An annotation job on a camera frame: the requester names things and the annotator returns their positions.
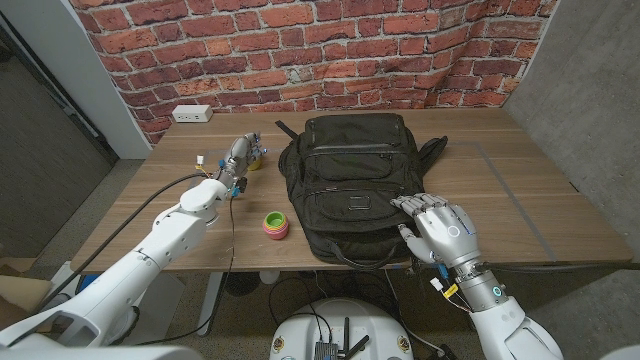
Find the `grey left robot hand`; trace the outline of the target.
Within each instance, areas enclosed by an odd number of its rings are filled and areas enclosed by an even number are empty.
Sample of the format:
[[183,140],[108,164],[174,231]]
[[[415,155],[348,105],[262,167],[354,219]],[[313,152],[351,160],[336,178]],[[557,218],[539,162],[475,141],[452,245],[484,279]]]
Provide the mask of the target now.
[[261,146],[261,134],[247,133],[237,138],[219,164],[219,170],[213,175],[215,180],[228,189],[244,177],[250,168],[257,168],[265,150]]

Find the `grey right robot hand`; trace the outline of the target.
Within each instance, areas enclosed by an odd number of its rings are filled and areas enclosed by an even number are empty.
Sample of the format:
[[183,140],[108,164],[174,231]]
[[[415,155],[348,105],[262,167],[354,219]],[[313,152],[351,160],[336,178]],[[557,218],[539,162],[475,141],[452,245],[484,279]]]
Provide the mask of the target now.
[[414,220],[420,236],[404,224],[398,230],[420,260],[453,268],[480,256],[475,225],[461,206],[428,193],[399,196],[390,203]]

